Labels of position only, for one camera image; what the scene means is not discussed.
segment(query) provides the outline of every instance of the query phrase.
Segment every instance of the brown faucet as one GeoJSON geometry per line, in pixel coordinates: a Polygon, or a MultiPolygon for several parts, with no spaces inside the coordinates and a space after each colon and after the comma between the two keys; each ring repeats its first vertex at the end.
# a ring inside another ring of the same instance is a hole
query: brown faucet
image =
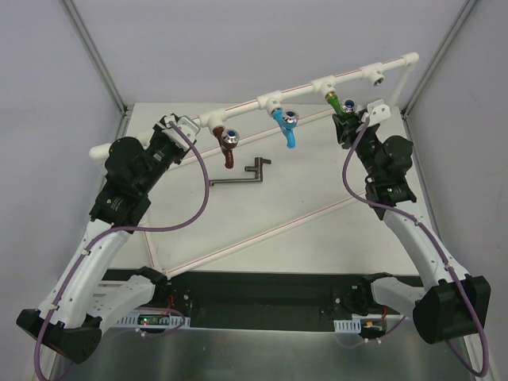
{"type": "Polygon", "coordinates": [[[233,168],[233,149],[238,145],[238,133],[234,129],[224,129],[223,126],[219,125],[214,128],[214,136],[217,138],[225,157],[224,166],[228,169],[233,168]]]}

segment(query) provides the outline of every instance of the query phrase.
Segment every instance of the white table surface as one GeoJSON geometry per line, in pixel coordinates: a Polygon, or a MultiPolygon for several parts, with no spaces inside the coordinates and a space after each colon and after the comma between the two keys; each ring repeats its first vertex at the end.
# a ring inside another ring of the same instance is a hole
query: white table surface
{"type": "MultiPolygon", "coordinates": [[[[207,110],[230,104],[137,103],[127,135],[153,127],[163,115],[175,112],[195,117],[207,110]]],[[[289,105],[300,117],[325,110],[328,106],[289,105]]],[[[226,122],[241,137],[276,126],[259,111],[226,122]]],[[[405,136],[398,110],[378,131],[381,140],[390,135],[405,136]]],[[[156,255],[165,270],[171,270],[210,253],[249,241],[256,235],[300,218],[315,210],[343,202],[342,207],[324,217],[285,233],[242,248],[231,256],[198,267],[200,271],[266,271],[287,273],[373,273],[387,271],[416,275],[417,271],[395,235],[376,217],[373,210],[351,201],[341,182],[346,151],[337,143],[331,117],[295,130],[297,148],[286,148],[282,133],[235,149],[235,168],[224,168],[222,154],[205,159],[210,178],[247,177],[243,167],[253,165],[255,156],[272,160],[264,167],[264,182],[217,185],[211,188],[205,213],[191,226],[171,233],[155,233],[156,255]]],[[[198,135],[198,149],[217,147],[204,129],[198,135]]],[[[366,173],[354,156],[348,171],[352,188],[364,191],[366,173]]],[[[408,182],[426,214],[425,203],[414,168],[408,182]]],[[[150,194],[152,226],[178,224],[199,208],[204,185],[198,163],[171,169],[150,194]]],[[[111,267],[138,268],[149,265],[142,233],[134,233],[117,254],[111,267]]]]}

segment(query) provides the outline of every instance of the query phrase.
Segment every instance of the blue faucet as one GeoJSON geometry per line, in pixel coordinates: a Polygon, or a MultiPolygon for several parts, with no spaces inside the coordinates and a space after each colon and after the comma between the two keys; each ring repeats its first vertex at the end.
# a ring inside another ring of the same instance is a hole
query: blue faucet
{"type": "Polygon", "coordinates": [[[286,137],[287,147],[296,147],[296,140],[293,133],[293,128],[298,124],[298,114],[296,111],[276,109],[271,116],[279,123],[280,130],[286,137]]]}

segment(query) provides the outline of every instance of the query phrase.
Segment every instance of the metal pole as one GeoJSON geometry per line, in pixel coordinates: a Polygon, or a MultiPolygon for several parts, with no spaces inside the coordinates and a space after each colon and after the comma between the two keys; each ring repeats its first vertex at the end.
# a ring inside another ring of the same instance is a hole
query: metal pole
{"type": "Polygon", "coordinates": [[[92,61],[92,64],[95,67],[95,70],[97,71],[99,77],[101,78],[102,83],[106,87],[106,90],[110,94],[111,99],[113,99],[115,106],[118,108],[118,111],[124,113],[126,110],[126,104],[121,98],[120,93],[118,92],[118,89],[114,84],[113,78],[111,77],[110,72],[108,71],[106,65],[104,64],[104,61],[102,60],[102,57],[97,50],[97,46],[92,40],[92,37],[88,32],[87,26],[85,25],[83,18],[79,14],[78,8],[76,7],[74,1],[60,0],[60,4],[62,5],[63,10],[69,17],[72,26],[74,26],[74,29],[78,34],[79,39],[83,43],[83,47],[87,51],[87,54],[90,57],[90,60],[92,61]]]}
{"type": "Polygon", "coordinates": [[[416,89],[410,96],[410,100],[404,110],[402,110],[402,116],[405,117],[409,115],[413,110],[414,106],[418,102],[418,99],[421,97],[423,90],[429,85],[429,81],[434,76],[439,64],[445,57],[446,52],[450,49],[456,37],[459,35],[459,32],[465,26],[466,21],[468,21],[469,17],[472,15],[473,11],[477,8],[477,5],[481,3],[482,0],[467,0],[459,14],[455,18],[452,26],[449,31],[444,36],[443,41],[439,45],[434,57],[430,60],[429,66],[425,69],[423,76],[420,79],[420,82],[416,86],[416,89]]]}

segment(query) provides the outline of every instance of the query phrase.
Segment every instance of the white mounting bracket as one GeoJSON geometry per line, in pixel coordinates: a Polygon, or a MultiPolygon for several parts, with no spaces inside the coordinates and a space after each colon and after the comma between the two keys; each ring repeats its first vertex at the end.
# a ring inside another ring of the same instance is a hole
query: white mounting bracket
{"type": "MultiPolygon", "coordinates": [[[[169,125],[169,117],[164,116],[164,120],[166,121],[166,125],[169,125]]],[[[196,135],[198,135],[199,131],[201,131],[201,127],[198,124],[196,124],[192,119],[190,119],[187,115],[183,115],[182,117],[180,117],[176,125],[183,133],[187,135],[190,141],[195,141],[196,135]]],[[[176,145],[178,145],[184,151],[187,151],[188,149],[191,148],[174,129],[165,128],[163,132],[166,135],[168,135],[171,138],[171,140],[173,140],[176,143],[176,145]]]]}
{"type": "Polygon", "coordinates": [[[385,104],[384,99],[378,99],[377,101],[367,105],[367,113],[363,115],[362,121],[365,121],[367,117],[370,117],[368,124],[369,127],[372,125],[377,125],[382,121],[390,119],[390,107],[385,104]]]}

